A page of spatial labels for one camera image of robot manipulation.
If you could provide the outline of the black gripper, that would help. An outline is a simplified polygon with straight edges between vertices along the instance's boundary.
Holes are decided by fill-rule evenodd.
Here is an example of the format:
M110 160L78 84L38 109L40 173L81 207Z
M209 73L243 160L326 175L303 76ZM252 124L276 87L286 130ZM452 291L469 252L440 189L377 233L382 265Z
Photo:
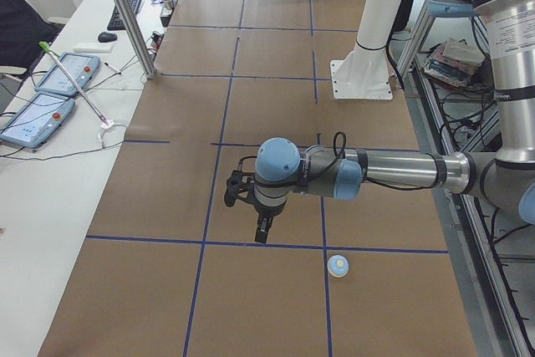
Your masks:
M227 179L225 205L233 207L236 201L253 205L258 213L254 241L265 244L272 226L272 217L280 214L288 199L288 188L271 188L257 183L255 174L234 170Z

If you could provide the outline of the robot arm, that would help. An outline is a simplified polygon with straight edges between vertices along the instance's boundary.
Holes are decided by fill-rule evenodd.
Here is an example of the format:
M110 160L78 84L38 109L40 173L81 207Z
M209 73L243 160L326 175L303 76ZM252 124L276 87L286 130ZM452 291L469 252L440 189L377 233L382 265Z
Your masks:
M224 201L258 214L255 239L266 242L273 218L292 192L351 200L363 182L395 190L442 187L484 198L527 224L534 222L534 0L427 0L439 18L478 15L489 42L502 147L450 156L400 150L350 149L342 132L331 146L300 150L285 138L264 141L255 169L237 168Z

